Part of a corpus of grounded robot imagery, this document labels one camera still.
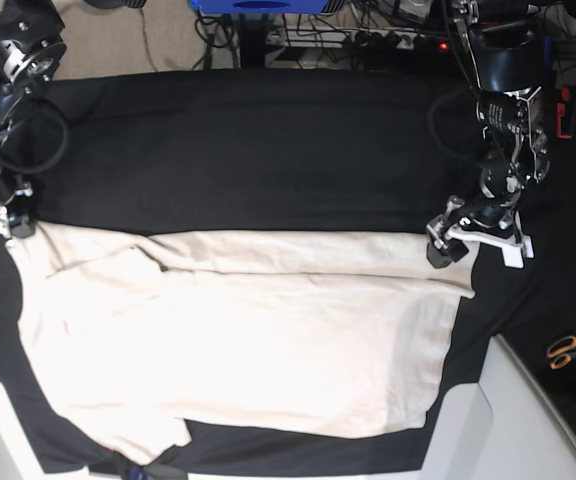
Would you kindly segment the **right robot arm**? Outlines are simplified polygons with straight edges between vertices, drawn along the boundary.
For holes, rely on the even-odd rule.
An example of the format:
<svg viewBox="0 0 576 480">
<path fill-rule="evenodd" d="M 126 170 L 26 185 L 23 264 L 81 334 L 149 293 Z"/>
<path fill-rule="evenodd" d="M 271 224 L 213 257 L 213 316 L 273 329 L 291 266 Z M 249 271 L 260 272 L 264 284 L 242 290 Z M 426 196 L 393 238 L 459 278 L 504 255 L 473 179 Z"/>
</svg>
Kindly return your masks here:
<svg viewBox="0 0 576 480">
<path fill-rule="evenodd" d="M 64 157 L 70 129 L 63 112 L 45 91 L 66 51 L 64 23 L 50 1 L 0 1 L 0 235 L 6 240 L 35 232 L 30 177 Z M 61 130 L 56 151 L 43 161 L 17 161 L 6 153 L 10 139 L 35 116 Z"/>
</svg>

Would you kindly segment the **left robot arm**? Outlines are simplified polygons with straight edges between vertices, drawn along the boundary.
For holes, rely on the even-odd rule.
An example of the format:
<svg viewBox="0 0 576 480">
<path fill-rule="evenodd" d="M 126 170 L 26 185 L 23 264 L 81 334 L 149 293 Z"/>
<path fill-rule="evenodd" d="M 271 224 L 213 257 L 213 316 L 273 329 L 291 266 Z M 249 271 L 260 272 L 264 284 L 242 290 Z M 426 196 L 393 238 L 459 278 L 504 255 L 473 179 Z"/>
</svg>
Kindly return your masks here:
<svg viewBox="0 0 576 480">
<path fill-rule="evenodd" d="M 522 228 L 520 198 L 550 167 L 543 32 L 526 1 L 444 1 L 441 7 L 451 49 L 476 100 L 485 146 L 477 153 L 448 153 L 480 168 L 479 186 L 466 199 L 451 196 L 445 211 L 427 224 L 427 259 L 442 269 L 477 243 L 500 249 L 506 266 L 521 268 L 534 251 Z"/>
</svg>

